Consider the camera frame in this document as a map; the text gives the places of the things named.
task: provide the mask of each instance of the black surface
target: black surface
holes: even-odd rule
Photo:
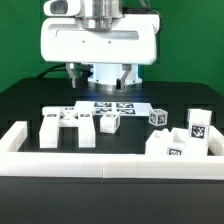
[[[142,90],[109,93],[72,89],[70,80],[24,79],[0,94],[0,135],[14,121],[28,120],[23,150],[38,153],[42,107],[74,105],[76,100],[150,102],[169,112],[169,129],[187,127],[189,108],[212,110],[212,124],[224,130],[224,98],[202,84],[148,82]],[[143,153],[144,141],[155,128],[144,118],[130,119],[122,117],[113,137],[97,131],[92,152]],[[61,131],[61,151],[78,152],[75,137],[69,138],[74,131]],[[110,147],[101,142],[106,137]],[[126,139],[131,141],[128,147],[122,141]],[[0,223],[223,223],[223,207],[223,181],[0,178]]]

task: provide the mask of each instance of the white robot housing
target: white robot housing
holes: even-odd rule
[[[121,0],[50,0],[44,12],[41,54],[65,62],[75,87],[75,63],[93,64],[89,86],[106,90],[141,87],[138,64],[156,60],[160,16],[122,11]]]

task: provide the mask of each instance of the green background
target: green background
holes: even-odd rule
[[[52,66],[40,55],[44,2],[1,0],[0,92]],[[224,95],[224,1],[151,0],[151,7],[162,15],[163,30],[158,60],[142,67],[143,79],[205,83]]]

